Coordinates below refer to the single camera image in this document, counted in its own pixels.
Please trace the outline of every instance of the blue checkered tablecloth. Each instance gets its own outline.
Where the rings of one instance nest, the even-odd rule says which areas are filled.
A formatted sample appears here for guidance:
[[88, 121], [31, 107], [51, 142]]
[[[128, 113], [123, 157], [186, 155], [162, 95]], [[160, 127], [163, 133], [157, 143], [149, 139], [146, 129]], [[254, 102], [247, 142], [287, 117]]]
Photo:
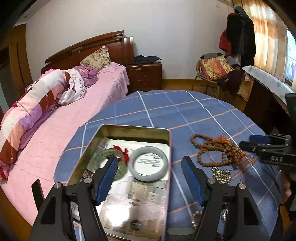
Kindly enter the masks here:
[[[74, 166], [102, 124], [149, 126], [167, 128], [172, 136], [171, 184], [168, 208], [168, 228], [190, 228], [190, 216], [202, 208], [190, 193], [181, 170], [181, 159], [188, 155], [196, 163], [198, 150], [189, 138], [193, 133], [202, 133], [213, 138], [225, 136], [236, 144], [248, 140], [251, 134], [264, 132], [247, 116], [232, 105], [194, 91], [137, 91], [112, 106], [102, 110], [78, 128], [64, 150], [56, 167], [55, 182], [66, 183]], [[221, 152], [212, 151], [202, 156], [203, 161], [221, 161]], [[208, 177], [210, 168], [202, 168]], [[231, 170], [230, 185], [244, 182], [255, 202], [269, 234], [271, 235], [279, 211], [280, 171], [278, 167], [262, 164], [256, 158], [242, 174]], [[75, 226], [78, 240], [84, 240], [81, 228]]]

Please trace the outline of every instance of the pink bed sheet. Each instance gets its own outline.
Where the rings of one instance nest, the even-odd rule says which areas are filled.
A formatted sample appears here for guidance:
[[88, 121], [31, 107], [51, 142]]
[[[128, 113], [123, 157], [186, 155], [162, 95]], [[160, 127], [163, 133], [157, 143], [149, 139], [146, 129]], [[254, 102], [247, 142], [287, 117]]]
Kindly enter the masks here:
[[111, 63], [98, 73], [98, 81], [84, 98], [58, 108], [36, 131], [27, 147], [10, 168], [1, 187], [18, 212], [33, 225], [37, 209], [31, 185], [40, 179], [44, 196], [54, 184], [59, 158], [77, 128], [105, 107], [125, 98], [129, 80], [123, 66]]

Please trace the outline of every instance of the floral cushion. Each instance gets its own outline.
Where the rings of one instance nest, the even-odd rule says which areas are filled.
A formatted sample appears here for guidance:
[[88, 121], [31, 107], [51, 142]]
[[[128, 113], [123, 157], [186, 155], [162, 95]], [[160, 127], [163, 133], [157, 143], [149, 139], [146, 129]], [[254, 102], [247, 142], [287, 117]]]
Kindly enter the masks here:
[[106, 46], [100, 47], [97, 51], [87, 56], [80, 62], [80, 65], [92, 67], [99, 72], [105, 66], [111, 64], [108, 48]]
[[227, 63], [224, 55], [216, 58], [201, 59], [201, 69], [208, 80], [222, 79], [233, 70]]

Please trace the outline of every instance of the nightstand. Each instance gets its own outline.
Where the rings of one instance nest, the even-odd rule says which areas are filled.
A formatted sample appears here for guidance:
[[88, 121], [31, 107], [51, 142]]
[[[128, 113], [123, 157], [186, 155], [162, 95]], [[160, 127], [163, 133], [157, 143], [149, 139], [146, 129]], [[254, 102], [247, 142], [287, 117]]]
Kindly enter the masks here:
[[129, 64], [126, 66], [126, 72], [130, 84], [128, 93], [131, 94], [137, 90], [150, 91], [161, 90], [162, 66], [156, 64]]

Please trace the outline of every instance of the wooden headboard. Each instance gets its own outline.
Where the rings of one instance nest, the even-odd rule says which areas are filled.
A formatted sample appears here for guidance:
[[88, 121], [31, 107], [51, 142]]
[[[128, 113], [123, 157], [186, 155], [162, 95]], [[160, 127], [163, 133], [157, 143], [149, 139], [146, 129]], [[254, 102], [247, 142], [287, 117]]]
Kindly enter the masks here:
[[65, 48], [45, 61], [41, 73], [49, 69], [71, 69], [101, 46], [107, 46], [112, 62], [127, 65], [134, 63], [133, 37], [126, 37], [124, 31], [102, 34]]

